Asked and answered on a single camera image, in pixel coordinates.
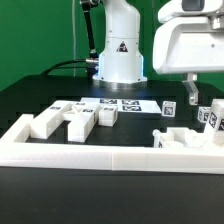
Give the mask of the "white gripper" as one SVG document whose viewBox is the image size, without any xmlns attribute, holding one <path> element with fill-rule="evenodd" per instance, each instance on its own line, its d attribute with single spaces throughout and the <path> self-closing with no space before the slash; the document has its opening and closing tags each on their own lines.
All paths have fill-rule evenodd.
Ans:
<svg viewBox="0 0 224 224">
<path fill-rule="evenodd" d="M 199 103 L 196 73 L 224 71 L 224 30 L 212 30 L 207 17 L 177 17 L 158 28 L 153 43 L 158 74 L 187 73 L 182 81 L 189 104 Z"/>
</svg>

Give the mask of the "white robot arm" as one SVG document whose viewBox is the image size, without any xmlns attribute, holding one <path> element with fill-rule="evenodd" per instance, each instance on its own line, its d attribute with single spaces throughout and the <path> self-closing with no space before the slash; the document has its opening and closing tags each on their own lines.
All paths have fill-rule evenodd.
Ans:
<svg viewBox="0 0 224 224">
<path fill-rule="evenodd" d="M 105 48 L 99 55 L 96 85 L 112 89 L 144 85 L 139 52 L 140 14 L 126 0 L 102 0 Z M 153 42 L 153 68 L 159 74 L 185 74 L 189 103 L 199 103 L 197 75 L 224 72 L 224 0 L 170 0 L 158 12 L 161 26 Z"/>
</svg>

